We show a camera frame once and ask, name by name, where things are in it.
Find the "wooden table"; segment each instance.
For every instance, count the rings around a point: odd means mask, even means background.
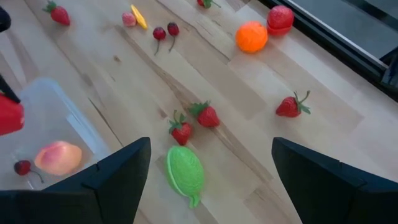
[[[245,21],[265,24],[257,0],[217,0],[204,10],[196,0],[58,0],[72,19],[62,27],[42,11],[45,0],[0,0],[12,27],[0,34],[0,72],[20,91],[37,77],[58,81],[116,151],[141,136],[152,142],[152,162],[136,224],[300,223],[271,158],[282,136],[352,166],[398,181],[398,107],[386,95],[297,30],[269,39],[247,55],[234,44]],[[123,27],[134,3],[148,30]],[[169,53],[154,27],[180,27]],[[275,115],[297,90],[312,114]],[[164,156],[176,142],[168,134],[173,110],[211,100],[221,126],[194,124],[188,142],[206,175],[203,200],[169,187]]]

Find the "toy orange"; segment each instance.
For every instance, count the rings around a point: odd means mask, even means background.
[[[267,43],[268,33],[260,22],[251,21],[243,24],[236,31],[236,45],[246,53],[261,50]]]

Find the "green fruit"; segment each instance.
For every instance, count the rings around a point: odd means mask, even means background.
[[[190,208],[200,202],[205,175],[199,158],[187,147],[173,146],[166,158],[167,179],[180,195],[189,197]]]

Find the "wood grain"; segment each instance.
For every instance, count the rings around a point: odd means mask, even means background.
[[[282,136],[368,172],[398,181],[396,102],[293,29],[270,37],[254,55],[234,44],[246,21],[265,23],[257,0],[219,0],[204,9],[195,0],[58,0],[72,24],[60,26],[41,9],[46,0],[0,0],[12,26],[0,34],[0,72],[20,92],[37,77],[56,80],[93,123],[112,151],[149,136],[152,158],[135,224],[301,223],[271,156]],[[123,27],[135,4],[148,30]],[[155,27],[180,27],[157,42]],[[286,96],[307,90],[312,114],[275,115]],[[188,114],[211,100],[221,125],[206,129]],[[168,134],[173,111],[187,114],[187,147],[206,175],[202,201],[168,185],[164,157],[176,144]]]

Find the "clear plastic bin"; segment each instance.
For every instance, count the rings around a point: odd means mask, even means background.
[[[38,78],[19,96],[24,105],[25,125],[20,131],[0,136],[0,190],[42,190],[110,155],[103,139],[57,82]],[[55,176],[34,165],[39,151],[58,140],[83,151],[79,167],[71,174]],[[33,172],[25,176],[16,174],[14,164],[20,160],[29,160],[31,169],[43,177],[44,184]]]

